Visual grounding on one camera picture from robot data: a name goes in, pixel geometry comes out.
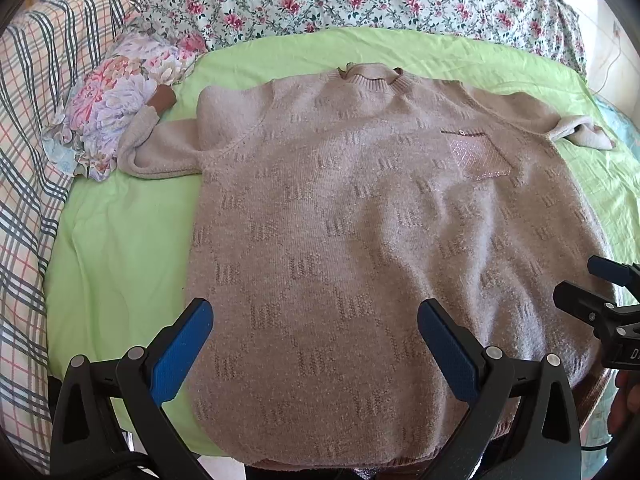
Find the person's right hand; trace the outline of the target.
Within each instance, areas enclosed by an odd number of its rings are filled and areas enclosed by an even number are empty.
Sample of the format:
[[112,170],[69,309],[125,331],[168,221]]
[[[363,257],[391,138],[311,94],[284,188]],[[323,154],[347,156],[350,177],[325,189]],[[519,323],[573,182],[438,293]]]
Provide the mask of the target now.
[[619,370],[615,377],[616,396],[608,414],[608,433],[616,436],[628,419],[639,411],[639,378],[629,370]]

